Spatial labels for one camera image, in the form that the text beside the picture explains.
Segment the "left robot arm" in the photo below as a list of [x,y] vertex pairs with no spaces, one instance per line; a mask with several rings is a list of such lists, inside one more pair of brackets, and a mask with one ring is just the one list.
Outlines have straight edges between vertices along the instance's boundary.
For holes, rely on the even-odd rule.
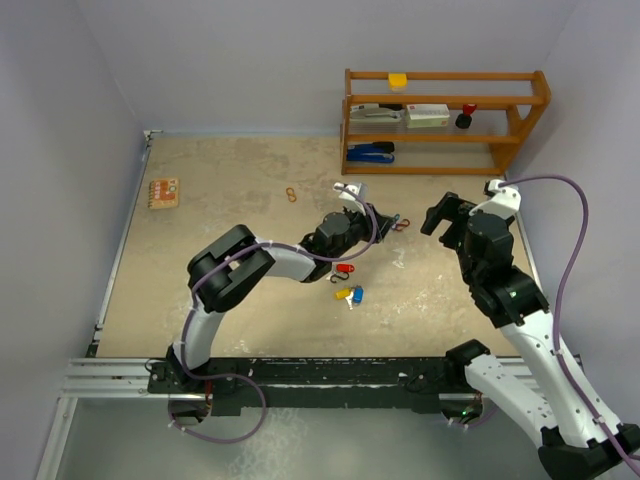
[[394,223],[374,206],[365,212],[327,214],[315,231],[296,245],[263,240],[244,224],[194,256],[187,266],[192,307],[180,338],[167,351],[171,381],[184,392],[202,387],[205,364],[225,314],[237,307],[265,277],[312,283],[328,275],[361,242],[381,242]]

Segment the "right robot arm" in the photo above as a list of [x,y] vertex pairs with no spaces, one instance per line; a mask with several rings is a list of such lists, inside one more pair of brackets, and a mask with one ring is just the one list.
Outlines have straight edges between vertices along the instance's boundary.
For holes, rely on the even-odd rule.
[[534,279],[513,263],[509,227],[520,205],[506,188],[480,205],[453,192],[426,212],[421,231],[449,226],[441,244],[453,250],[476,307],[516,349],[538,388],[505,373],[476,340],[447,352],[446,383],[487,396],[530,438],[553,479],[594,479],[639,450],[639,428],[622,422],[602,401],[561,337]]

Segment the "red tag key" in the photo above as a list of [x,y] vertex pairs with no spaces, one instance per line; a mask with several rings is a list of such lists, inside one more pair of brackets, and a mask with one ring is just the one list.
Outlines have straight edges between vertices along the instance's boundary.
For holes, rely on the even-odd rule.
[[339,263],[335,265],[335,271],[340,273],[353,273],[355,271],[355,267],[351,264]]

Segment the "red carabiner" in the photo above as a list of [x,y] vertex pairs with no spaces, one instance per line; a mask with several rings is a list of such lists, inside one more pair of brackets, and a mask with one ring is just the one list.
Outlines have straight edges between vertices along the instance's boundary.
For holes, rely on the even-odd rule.
[[406,229],[409,225],[411,224],[411,222],[408,219],[402,219],[399,222],[397,222],[394,227],[396,231],[403,231],[404,229]]

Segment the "black carabiner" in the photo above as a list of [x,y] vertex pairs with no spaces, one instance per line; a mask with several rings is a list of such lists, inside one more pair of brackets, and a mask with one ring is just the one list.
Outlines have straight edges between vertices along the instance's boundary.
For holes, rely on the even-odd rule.
[[349,274],[347,272],[335,272],[329,276],[329,281],[331,283],[337,283],[339,281],[346,281],[349,279]]

